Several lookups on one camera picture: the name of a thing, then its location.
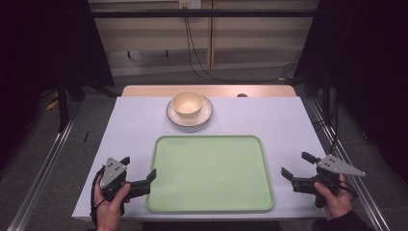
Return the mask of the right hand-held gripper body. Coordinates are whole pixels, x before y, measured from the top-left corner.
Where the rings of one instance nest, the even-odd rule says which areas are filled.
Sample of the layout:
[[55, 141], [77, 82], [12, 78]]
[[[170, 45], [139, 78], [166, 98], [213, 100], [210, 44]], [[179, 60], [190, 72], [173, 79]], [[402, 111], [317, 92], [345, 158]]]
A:
[[309, 178], [293, 177], [291, 184], [296, 193], [313, 194], [315, 198], [315, 206], [323, 208], [326, 204], [326, 199], [315, 189], [314, 184], [320, 182], [326, 186], [331, 193], [335, 194], [341, 187], [340, 175], [345, 173], [352, 173], [361, 175], [366, 174], [354, 167], [346, 164], [339, 158], [329, 154], [317, 164], [317, 175]]

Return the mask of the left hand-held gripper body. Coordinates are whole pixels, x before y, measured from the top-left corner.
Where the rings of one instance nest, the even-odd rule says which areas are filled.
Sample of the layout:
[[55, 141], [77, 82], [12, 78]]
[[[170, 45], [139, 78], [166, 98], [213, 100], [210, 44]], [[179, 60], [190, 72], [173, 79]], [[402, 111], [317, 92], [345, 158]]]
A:
[[[101, 190], [103, 196], [108, 201], [112, 201], [122, 185], [127, 182], [127, 166], [122, 165], [120, 161], [114, 158], [107, 160], [101, 181]], [[144, 180], [130, 182], [131, 188], [126, 199], [150, 194], [150, 184], [151, 182], [146, 178]]]

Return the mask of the person's right hand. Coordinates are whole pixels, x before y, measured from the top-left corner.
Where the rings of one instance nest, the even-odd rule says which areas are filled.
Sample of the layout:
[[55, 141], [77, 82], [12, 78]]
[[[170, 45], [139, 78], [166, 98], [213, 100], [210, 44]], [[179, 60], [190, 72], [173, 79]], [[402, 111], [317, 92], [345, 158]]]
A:
[[320, 182], [316, 182], [314, 187], [326, 199], [324, 212], [328, 220], [339, 218], [352, 210], [350, 192], [339, 189], [333, 194]]

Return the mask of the person's left hand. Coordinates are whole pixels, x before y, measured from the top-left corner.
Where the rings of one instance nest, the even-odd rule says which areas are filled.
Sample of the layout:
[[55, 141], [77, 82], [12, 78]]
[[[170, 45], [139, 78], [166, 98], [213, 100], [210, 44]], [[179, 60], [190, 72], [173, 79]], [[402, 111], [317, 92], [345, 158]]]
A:
[[120, 206], [124, 202], [128, 192], [130, 191], [130, 184], [125, 183], [115, 195], [112, 202], [105, 201], [99, 186], [96, 186], [94, 192], [95, 206], [97, 207], [97, 225], [96, 231], [119, 231], [121, 211]]

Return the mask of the light green tray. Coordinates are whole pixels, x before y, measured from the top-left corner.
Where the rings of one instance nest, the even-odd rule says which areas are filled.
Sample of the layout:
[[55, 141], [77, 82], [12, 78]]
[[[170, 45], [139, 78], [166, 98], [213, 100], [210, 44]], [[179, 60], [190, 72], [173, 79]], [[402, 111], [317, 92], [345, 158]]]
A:
[[152, 160], [154, 212], [263, 212], [274, 205], [268, 165], [255, 136], [163, 136]]

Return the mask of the black metal stand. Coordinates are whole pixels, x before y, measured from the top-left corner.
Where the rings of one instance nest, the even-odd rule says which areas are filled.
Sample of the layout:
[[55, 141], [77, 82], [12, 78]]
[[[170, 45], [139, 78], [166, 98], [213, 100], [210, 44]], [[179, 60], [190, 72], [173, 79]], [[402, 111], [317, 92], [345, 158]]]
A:
[[323, 121], [330, 124], [330, 70], [324, 70], [322, 87], [322, 112]]
[[66, 91], [64, 87], [64, 77], [61, 75], [58, 79], [58, 102], [59, 102], [59, 111], [60, 111], [60, 128], [59, 131], [65, 128], [68, 123], [68, 111], [67, 111], [67, 102], [66, 102]]

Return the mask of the white plate with dark rim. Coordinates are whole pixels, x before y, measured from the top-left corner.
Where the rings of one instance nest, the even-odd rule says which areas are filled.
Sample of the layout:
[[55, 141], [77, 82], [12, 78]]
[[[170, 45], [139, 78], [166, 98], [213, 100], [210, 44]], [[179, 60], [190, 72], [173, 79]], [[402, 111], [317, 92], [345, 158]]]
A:
[[168, 103], [166, 106], [166, 115], [168, 119], [176, 125], [184, 127], [193, 127], [198, 126], [206, 121], [208, 121], [213, 114], [213, 104], [211, 101], [204, 96], [203, 97], [203, 107], [198, 115], [195, 115], [193, 118], [184, 118], [178, 115], [171, 107], [171, 103]]

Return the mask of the cream bowl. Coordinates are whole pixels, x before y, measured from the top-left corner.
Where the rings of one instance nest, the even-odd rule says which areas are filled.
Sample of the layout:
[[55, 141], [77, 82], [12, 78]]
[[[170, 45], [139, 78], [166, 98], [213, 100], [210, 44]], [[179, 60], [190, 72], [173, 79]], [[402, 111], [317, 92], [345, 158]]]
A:
[[176, 93], [170, 102], [171, 108], [180, 116], [197, 115], [204, 104], [204, 97], [191, 90], [180, 91]]

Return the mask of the dark curtain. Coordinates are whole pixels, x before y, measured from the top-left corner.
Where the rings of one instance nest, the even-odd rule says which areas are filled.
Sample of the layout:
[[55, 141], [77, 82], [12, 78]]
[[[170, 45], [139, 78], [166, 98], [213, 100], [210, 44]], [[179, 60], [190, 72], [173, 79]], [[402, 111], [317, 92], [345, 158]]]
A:
[[408, 183], [408, 0], [319, 0], [295, 76], [328, 79]]
[[59, 83], [114, 84], [89, 0], [0, 0], [0, 171]]

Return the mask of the aluminium floor rail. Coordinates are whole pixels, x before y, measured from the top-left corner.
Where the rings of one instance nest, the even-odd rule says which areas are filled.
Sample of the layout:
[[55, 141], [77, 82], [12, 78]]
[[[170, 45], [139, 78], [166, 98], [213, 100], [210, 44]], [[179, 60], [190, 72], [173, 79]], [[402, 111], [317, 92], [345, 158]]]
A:
[[[338, 139], [335, 128], [330, 125], [327, 119], [324, 117], [323, 108], [319, 104], [317, 99], [312, 99], [310, 101], [310, 106], [314, 112], [314, 115], [319, 120], [319, 124], [321, 125], [325, 137], [327, 138], [330, 146], [333, 148], [331, 154], [333, 154], [335, 157], [339, 158], [346, 164], [353, 166], [353, 163], [347, 155], [343, 144]], [[391, 231], [390, 226], [388, 225], [387, 221], [383, 217], [382, 212], [380, 211], [380, 208], [378, 207], [374, 198], [371, 196], [369, 189], [365, 185], [363, 176], [352, 173], [345, 173], [344, 176], [346, 177], [350, 185], [354, 188], [354, 190], [358, 193], [360, 203], [364, 208], [366, 214], [368, 215], [373, 228], [376, 231]]]
[[34, 209], [39, 201], [40, 195], [45, 187], [45, 184], [51, 174], [51, 170], [54, 168], [63, 148], [66, 143], [67, 138], [70, 135], [73, 124], [81, 110], [82, 104], [76, 105], [71, 113], [71, 117], [68, 119], [66, 125], [58, 133], [54, 140], [51, 149], [45, 158], [44, 163], [39, 170], [33, 184], [30, 187], [24, 200], [18, 207], [7, 231], [24, 231], [28, 221], [34, 212]]

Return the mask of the black horizontal frame bar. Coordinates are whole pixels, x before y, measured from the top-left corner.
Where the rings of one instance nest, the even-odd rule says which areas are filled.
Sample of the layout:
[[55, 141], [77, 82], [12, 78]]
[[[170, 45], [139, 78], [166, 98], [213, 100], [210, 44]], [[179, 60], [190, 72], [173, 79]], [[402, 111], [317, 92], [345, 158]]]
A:
[[312, 10], [150, 10], [150, 11], [93, 11], [95, 18], [147, 17], [314, 17]]

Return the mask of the white wall socket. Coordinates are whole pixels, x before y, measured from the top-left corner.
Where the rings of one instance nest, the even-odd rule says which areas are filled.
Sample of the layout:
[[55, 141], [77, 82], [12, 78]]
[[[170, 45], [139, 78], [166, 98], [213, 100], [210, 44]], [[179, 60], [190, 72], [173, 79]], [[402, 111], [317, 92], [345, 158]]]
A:
[[200, 10], [201, 0], [178, 0], [179, 8], [182, 10]]

